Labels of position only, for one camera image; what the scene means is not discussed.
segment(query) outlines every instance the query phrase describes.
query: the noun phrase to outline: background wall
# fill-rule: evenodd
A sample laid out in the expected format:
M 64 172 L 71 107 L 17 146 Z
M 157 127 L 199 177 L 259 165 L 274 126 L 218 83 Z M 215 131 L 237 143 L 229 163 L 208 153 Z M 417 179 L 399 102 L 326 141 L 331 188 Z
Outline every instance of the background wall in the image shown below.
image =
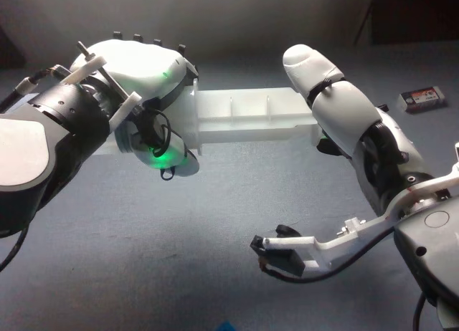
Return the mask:
M 371 0 L 0 0 L 0 26 L 30 65 L 68 64 L 75 44 L 122 31 L 195 59 L 283 52 L 292 44 L 351 44 Z

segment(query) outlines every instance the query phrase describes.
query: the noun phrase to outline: gray tabletop surface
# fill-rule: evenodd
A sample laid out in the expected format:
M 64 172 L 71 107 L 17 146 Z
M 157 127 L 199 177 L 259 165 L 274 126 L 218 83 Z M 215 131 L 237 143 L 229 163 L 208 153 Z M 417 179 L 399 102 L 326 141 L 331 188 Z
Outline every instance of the gray tabletop surface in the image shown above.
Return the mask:
M 387 103 L 434 175 L 459 140 L 458 43 L 323 52 L 375 104 Z M 201 90 L 289 87 L 277 56 L 199 63 Z M 30 69 L 0 71 L 5 96 Z M 396 108 L 437 85 L 449 107 Z M 30 227 L 0 275 L 0 330 L 410 330 L 420 290 L 392 240 L 338 276 L 303 286 L 260 272 L 249 248 L 279 223 L 321 241 L 374 217 L 349 163 L 308 138 L 203 147 L 201 170 L 163 182 L 133 155 L 91 157 Z M 16 237 L 0 241 L 4 256 Z M 421 330 L 441 330 L 433 307 Z

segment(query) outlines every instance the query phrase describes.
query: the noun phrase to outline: screw hole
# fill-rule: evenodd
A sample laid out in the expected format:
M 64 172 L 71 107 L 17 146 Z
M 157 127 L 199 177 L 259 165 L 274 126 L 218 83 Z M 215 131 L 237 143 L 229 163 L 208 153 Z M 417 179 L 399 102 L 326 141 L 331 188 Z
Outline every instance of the screw hole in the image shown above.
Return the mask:
M 416 256 L 422 257 L 427 253 L 427 249 L 423 246 L 420 246 L 416 249 Z

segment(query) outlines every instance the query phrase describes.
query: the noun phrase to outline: small box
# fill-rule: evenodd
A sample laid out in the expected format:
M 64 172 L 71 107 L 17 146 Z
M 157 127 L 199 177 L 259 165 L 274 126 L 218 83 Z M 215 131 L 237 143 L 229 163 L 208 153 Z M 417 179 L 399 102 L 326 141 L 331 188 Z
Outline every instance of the small box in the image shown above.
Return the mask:
M 398 100 L 400 107 L 406 112 L 421 112 L 446 106 L 445 96 L 438 86 L 403 92 Z

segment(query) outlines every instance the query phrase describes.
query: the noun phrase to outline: gray panel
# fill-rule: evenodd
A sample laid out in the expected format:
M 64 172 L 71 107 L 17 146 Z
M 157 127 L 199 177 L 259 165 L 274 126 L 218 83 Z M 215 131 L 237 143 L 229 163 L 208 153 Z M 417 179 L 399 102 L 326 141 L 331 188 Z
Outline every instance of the gray panel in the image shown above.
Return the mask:
M 457 44 L 325 52 L 415 142 L 435 174 L 455 161 Z M 206 89 L 290 86 L 282 53 L 198 63 Z M 430 69 L 427 64 L 435 64 Z M 9 90 L 22 76 L 1 83 Z M 0 72 L 0 80 L 6 73 Z M 395 109 L 438 85 L 450 107 Z M 392 240 L 337 277 L 293 286 L 264 276 L 249 248 L 280 223 L 329 240 L 373 215 L 343 158 L 308 139 L 205 145 L 201 171 L 163 182 L 134 155 L 95 156 L 32 223 L 0 275 L 3 330 L 409 330 L 419 288 Z M 0 241 L 0 255 L 14 239 Z M 441 330 L 428 304 L 421 330 Z

